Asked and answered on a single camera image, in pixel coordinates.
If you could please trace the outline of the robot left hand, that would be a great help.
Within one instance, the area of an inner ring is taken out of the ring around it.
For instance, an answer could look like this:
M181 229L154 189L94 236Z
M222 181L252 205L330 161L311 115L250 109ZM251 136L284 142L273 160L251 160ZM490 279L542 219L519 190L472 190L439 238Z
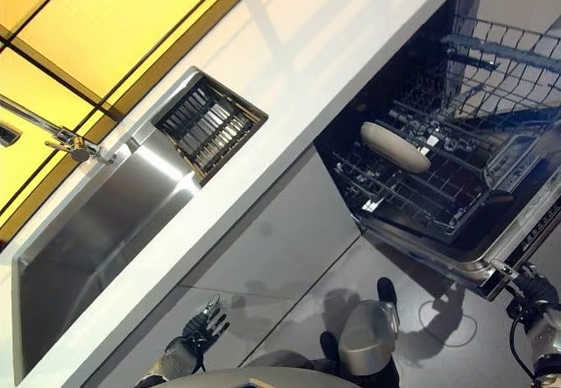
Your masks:
M197 355L206 353L229 328L221 297L214 294L204 308L184 326L182 337L188 348Z

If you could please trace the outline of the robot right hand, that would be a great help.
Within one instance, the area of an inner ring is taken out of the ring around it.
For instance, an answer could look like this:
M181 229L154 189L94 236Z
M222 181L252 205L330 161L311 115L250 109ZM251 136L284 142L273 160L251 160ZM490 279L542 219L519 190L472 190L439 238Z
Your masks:
M536 272L518 272L512 266L492 259L491 266L508 282L505 289L512 294L508 314L541 314L547 309L560 309L559 295L554 285Z

